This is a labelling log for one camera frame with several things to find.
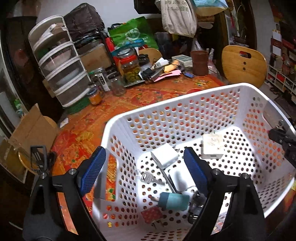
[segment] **laundry basket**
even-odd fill
[[[185,211],[162,210],[163,218],[156,228],[146,224],[141,211],[156,206],[150,196],[171,192],[155,183],[140,181],[139,172],[149,171],[164,180],[151,158],[150,151],[164,143],[175,144],[179,159],[166,168],[186,168],[184,148],[192,147],[201,154],[205,133],[223,135],[225,153],[220,159],[206,159],[212,168],[227,175],[248,173],[258,192],[264,216],[281,202],[294,182],[295,170],[284,158],[282,146],[268,138],[268,131],[282,120],[295,135],[284,114],[256,87],[241,83],[187,94],[112,118],[106,125],[102,146],[117,160],[116,200],[97,198],[96,181],[92,216],[109,241],[182,240],[191,224]],[[192,196],[196,188],[183,192]],[[221,214],[227,212],[231,193],[226,193]]]

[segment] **brown trash can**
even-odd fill
[[[206,51],[197,50],[191,52],[192,58],[192,72],[197,76],[204,76],[209,74],[209,70],[207,68],[207,63],[209,59],[209,55]]]

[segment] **table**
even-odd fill
[[[210,74],[194,78],[181,75],[156,83],[132,87],[127,89],[121,97],[113,96],[111,92],[107,92],[100,105],[96,107],[89,105],[79,113],[69,115],[69,123],[61,129],[52,147],[52,151],[57,152],[58,155],[53,167],[53,175],[62,175],[70,168],[77,168],[84,159],[89,158],[96,147],[100,145],[105,125],[113,116],[187,94],[192,89],[204,90],[222,85],[224,85],[223,82]],[[113,201],[116,198],[115,170],[116,161],[109,161],[106,182],[106,200],[108,201]],[[285,207],[291,204],[294,193],[291,192],[288,196],[286,201],[283,200],[284,211],[286,211]],[[77,233],[67,210],[64,195],[58,193],[58,198],[68,230]],[[91,214],[93,190],[87,193],[83,200]]]

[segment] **green woven mat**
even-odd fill
[[[74,105],[67,108],[68,114],[75,114],[90,104],[88,97],[83,97],[81,100],[77,101]]]

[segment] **chair backrest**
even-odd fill
[[[266,60],[253,49],[226,46],[222,51],[222,67],[225,77],[232,84],[249,83],[259,88],[266,79]]]

